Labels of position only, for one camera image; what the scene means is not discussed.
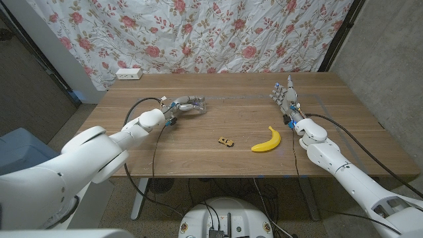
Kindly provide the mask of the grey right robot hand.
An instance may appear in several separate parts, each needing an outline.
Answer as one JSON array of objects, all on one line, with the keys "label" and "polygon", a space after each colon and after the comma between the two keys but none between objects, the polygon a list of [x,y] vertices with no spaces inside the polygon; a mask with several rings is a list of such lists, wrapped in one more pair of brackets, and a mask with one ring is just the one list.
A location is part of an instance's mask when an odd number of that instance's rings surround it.
[{"label": "grey right robot hand", "polygon": [[280,110],[289,116],[298,114],[298,101],[297,93],[293,88],[293,81],[291,80],[291,75],[287,79],[287,87],[284,87],[280,83],[276,83],[274,90],[269,95],[269,97],[280,107]]}]

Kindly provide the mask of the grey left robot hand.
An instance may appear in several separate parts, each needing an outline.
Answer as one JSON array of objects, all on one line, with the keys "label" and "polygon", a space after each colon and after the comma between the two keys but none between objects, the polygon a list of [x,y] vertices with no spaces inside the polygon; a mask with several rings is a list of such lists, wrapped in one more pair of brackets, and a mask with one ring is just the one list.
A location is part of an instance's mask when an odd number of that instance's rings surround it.
[{"label": "grey left robot hand", "polygon": [[203,96],[183,96],[175,99],[169,105],[162,107],[161,111],[165,116],[165,120],[171,120],[176,116],[177,112],[187,112],[197,110],[200,114],[205,114],[206,99]]}]

